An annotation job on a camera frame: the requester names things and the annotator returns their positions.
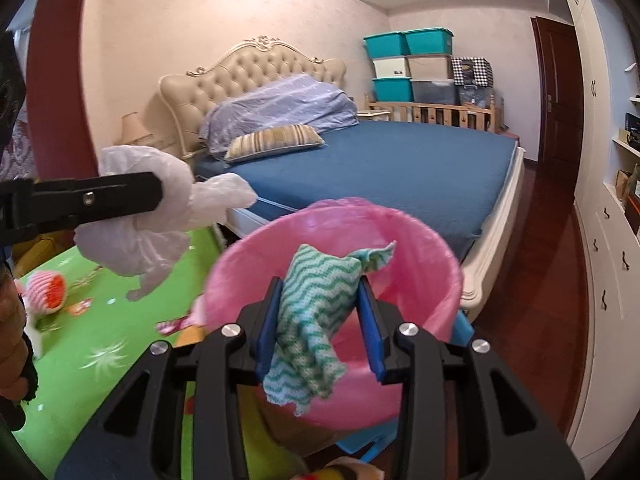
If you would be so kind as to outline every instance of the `striped pillow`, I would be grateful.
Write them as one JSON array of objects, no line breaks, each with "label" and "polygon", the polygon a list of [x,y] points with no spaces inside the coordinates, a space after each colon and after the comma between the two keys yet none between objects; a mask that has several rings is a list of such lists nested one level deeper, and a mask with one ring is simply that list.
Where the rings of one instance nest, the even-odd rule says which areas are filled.
[{"label": "striped pillow", "polygon": [[297,152],[322,146],[324,140],[306,124],[276,126],[236,137],[225,155],[226,162],[245,162],[281,153]]}]

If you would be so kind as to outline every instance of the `pink bucket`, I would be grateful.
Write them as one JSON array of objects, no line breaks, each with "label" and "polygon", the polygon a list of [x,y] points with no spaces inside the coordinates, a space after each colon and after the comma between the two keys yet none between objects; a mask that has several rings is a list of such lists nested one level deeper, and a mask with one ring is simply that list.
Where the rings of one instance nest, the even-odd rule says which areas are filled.
[{"label": "pink bucket", "polygon": [[[260,301],[273,276],[285,277],[303,243],[345,256],[357,249],[382,248],[393,240],[398,244],[388,266],[368,275],[373,292],[379,300],[397,305],[407,321],[448,341],[462,296],[458,260],[445,241],[419,220],[359,198],[317,202],[231,245],[207,280],[207,329],[235,321],[242,307]],[[357,431],[398,416],[400,386],[376,381],[355,312],[332,344],[348,371],[331,398],[313,400],[302,418],[329,430]]]}]

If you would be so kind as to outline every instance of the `wooden floor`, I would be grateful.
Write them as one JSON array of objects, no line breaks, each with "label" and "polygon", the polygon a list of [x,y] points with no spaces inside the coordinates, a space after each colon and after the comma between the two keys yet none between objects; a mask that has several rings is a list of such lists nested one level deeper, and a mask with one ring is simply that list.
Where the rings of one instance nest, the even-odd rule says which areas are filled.
[{"label": "wooden floor", "polygon": [[[586,270],[573,190],[572,183],[526,168],[504,265],[474,324],[564,434],[580,393],[588,330]],[[387,478],[395,451],[390,446],[374,462]],[[308,462],[319,468],[339,455],[332,447]]]}]

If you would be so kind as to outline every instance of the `white wardrobe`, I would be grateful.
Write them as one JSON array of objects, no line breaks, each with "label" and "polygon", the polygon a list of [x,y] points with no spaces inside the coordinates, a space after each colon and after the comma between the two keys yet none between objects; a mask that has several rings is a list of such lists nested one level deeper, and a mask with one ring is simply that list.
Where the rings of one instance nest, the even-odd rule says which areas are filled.
[{"label": "white wardrobe", "polygon": [[584,137],[575,201],[590,276],[590,348],[572,444],[589,479],[606,462],[640,410],[640,244],[614,189],[618,170],[640,153],[614,139],[639,91],[638,69],[614,0],[567,0],[584,77]]}]

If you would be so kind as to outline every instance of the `green zigzag cloth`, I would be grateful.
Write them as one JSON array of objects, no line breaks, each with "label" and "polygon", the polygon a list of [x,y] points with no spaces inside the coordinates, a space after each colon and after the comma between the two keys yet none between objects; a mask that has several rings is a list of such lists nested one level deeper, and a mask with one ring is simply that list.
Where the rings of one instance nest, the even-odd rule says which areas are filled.
[{"label": "green zigzag cloth", "polygon": [[331,396],[346,366],[330,339],[353,310],[361,275],[386,266],[395,246],[392,242],[343,258],[307,244],[298,248],[284,279],[276,349],[262,384],[269,402],[293,402],[299,416],[314,397]]}]

